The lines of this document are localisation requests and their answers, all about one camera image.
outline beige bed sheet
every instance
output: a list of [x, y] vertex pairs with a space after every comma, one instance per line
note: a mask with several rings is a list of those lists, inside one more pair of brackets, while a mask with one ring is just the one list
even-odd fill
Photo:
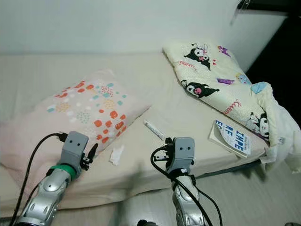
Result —
[[[111, 68], [121, 82], [151, 102], [152, 107], [98, 156], [88, 172], [83, 172], [68, 187], [61, 209], [118, 202], [171, 185], [151, 166], [151, 152], [163, 142], [143, 125], [144, 119], [166, 136], [195, 139], [195, 164], [192, 166], [195, 176], [252, 162], [264, 154], [267, 145], [262, 139], [186, 94], [162, 53], [0, 56], [0, 120], [29, 110], [30, 106], [71, 82], [103, 68]], [[208, 141], [215, 119], [249, 135], [252, 156], [239, 158]], [[120, 164], [113, 166], [108, 162], [112, 148], [121, 145], [125, 146], [125, 151]], [[0, 176], [1, 217], [10, 216], [19, 189], [2, 166]]]

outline white floor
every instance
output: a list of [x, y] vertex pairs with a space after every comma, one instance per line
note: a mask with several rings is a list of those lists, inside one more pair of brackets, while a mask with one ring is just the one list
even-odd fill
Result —
[[[219, 205], [224, 226], [284, 226], [301, 224], [301, 174], [285, 164], [265, 177], [261, 168], [200, 178], [197, 186]], [[159, 226], [175, 226], [172, 190], [143, 193], [124, 202], [80, 210], [60, 211], [52, 226], [135, 226], [140, 219]], [[201, 198], [213, 225], [214, 206]]]

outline pillow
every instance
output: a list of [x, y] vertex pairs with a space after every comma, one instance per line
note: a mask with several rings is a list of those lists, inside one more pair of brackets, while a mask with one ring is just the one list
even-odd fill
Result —
[[[110, 70], [95, 72], [88, 80], [48, 97], [32, 112], [1, 124], [1, 164], [21, 186], [30, 155], [44, 136], [59, 131], [80, 132], [89, 137], [86, 152], [98, 143], [98, 155], [149, 107], [119, 84]], [[26, 193], [57, 163], [62, 146], [54, 138], [41, 145], [32, 163]]]

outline marker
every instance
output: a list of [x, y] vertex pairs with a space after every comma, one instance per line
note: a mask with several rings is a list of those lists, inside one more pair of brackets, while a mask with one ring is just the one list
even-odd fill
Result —
[[165, 135], [160, 130], [158, 130], [154, 125], [152, 125], [149, 121], [144, 120], [143, 124], [147, 128], [149, 128], [154, 134], [156, 134], [161, 140], [164, 140]]

